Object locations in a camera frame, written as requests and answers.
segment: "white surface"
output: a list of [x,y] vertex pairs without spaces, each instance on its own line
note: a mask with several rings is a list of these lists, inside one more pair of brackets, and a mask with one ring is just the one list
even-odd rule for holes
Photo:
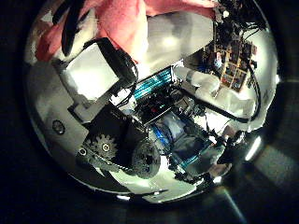
[[119,80],[96,44],[82,51],[65,75],[68,85],[89,100],[97,100]]
[[194,185],[176,180],[175,173],[168,169],[167,158],[161,157],[161,167],[158,174],[150,179],[142,179],[138,176],[127,175],[123,171],[118,173],[110,172],[112,176],[132,193],[144,194],[168,189],[168,191],[146,196],[146,199],[152,203],[161,203],[188,195],[196,190]]

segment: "blue light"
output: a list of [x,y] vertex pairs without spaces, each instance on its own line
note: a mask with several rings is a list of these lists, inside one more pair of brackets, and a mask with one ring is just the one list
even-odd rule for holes
[[162,87],[164,84],[170,83],[172,80],[171,68],[168,67],[157,75],[146,79],[137,85],[134,92],[134,97],[136,100],[150,94],[153,90]]

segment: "bolt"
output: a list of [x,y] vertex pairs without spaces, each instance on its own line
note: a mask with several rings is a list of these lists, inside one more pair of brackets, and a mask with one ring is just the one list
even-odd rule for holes
[[86,156],[86,150],[84,148],[81,148],[79,151],[78,151],[82,156]]
[[63,135],[65,132],[65,126],[57,119],[52,123],[52,129],[59,135]]
[[104,151],[109,151],[109,150],[110,150],[110,145],[109,145],[109,144],[103,144],[103,145],[102,145],[102,149],[103,149]]

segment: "black gear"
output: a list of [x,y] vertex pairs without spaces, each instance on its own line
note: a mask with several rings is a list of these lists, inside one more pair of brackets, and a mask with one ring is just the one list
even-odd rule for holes
[[117,152],[114,138],[110,138],[109,135],[101,134],[94,137],[94,139],[87,139],[85,145],[92,152],[107,160],[114,158]]

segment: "black cable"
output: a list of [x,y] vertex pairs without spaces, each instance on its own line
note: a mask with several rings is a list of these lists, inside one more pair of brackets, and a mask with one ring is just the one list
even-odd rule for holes
[[260,29],[258,28],[256,31],[254,31],[252,34],[250,34],[249,36],[247,36],[243,41],[246,41],[249,37],[251,37],[252,35],[255,35],[256,33],[258,33],[260,31]]
[[210,129],[209,129],[208,124],[207,124],[207,118],[206,118],[206,130],[207,130],[208,133],[210,133]]
[[225,127],[225,125],[226,125],[228,122],[230,122],[230,121],[232,121],[232,120],[231,120],[231,119],[227,120],[227,121],[224,123],[224,125],[222,126],[222,128],[217,132],[217,134],[219,134],[219,133],[222,131],[222,129]]
[[131,91],[130,93],[127,95],[127,97],[125,97],[122,101],[120,101],[116,107],[121,107],[123,105],[127,105],[129,103],[129,100],[131,99],[131,97],[133,96],[135,90],[136,90],[136,86],[137,86],[137,81],[139,79],[139,74],[138,74],[138,69],[136,67],[135,64],[132,64],[132,66],[134,67],[134,70],[135,70],[135,75],[136,75],[136,81],[134,82],[132,88],[131,88]]

